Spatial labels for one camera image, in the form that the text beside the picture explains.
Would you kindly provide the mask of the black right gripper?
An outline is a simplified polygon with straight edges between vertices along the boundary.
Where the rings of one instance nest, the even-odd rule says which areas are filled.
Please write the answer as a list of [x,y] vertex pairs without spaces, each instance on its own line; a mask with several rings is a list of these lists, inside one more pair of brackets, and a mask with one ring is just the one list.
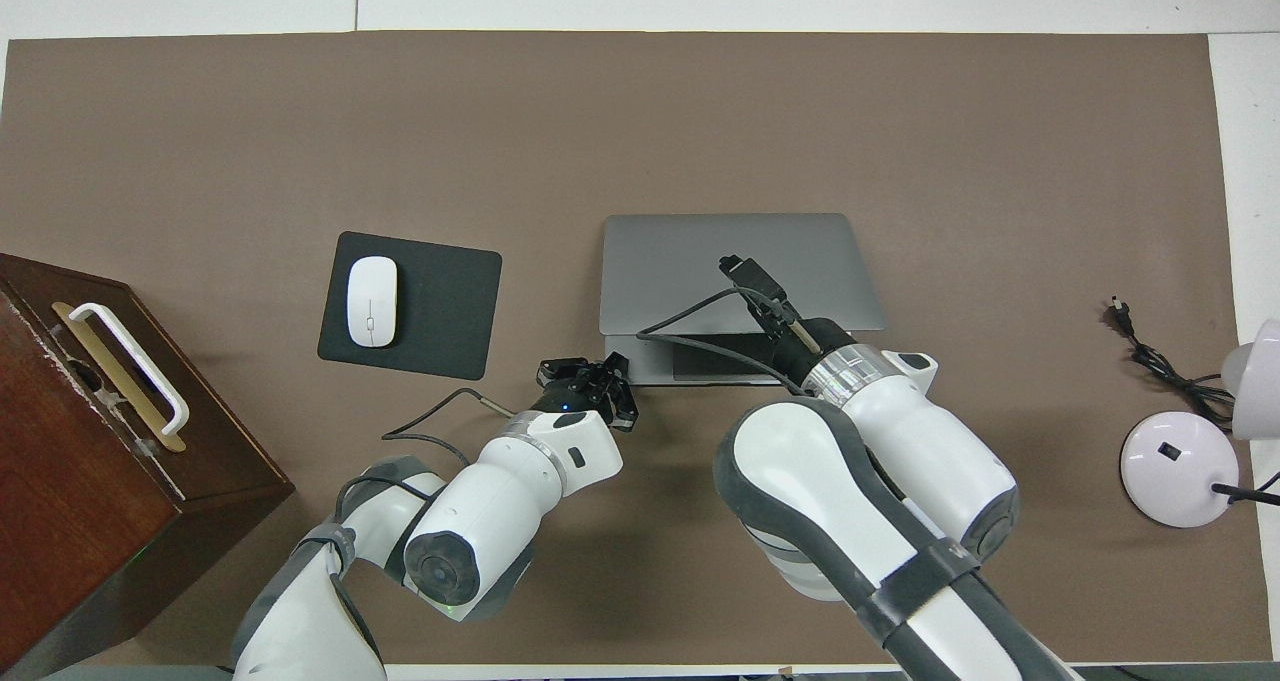
[[[771,339],[765,367],[778,381],[786,379],[800,388],[823,358],[856,343],[831,317],[800,317],[787,292],[755,260],[728,253],[719,259],[718,268]],[[804,334],[794,330],[795,324]]]

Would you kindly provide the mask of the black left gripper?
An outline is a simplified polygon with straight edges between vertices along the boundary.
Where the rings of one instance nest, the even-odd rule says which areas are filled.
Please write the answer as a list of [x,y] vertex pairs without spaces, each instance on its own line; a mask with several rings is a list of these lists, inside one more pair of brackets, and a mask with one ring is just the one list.
[[611,352],[602,370],[585,357],[544,358],[536,371],[541,394],[529,407],[547,413],[595,411],[618,431],[632,431],[639,410],[628,381],[628,358]]

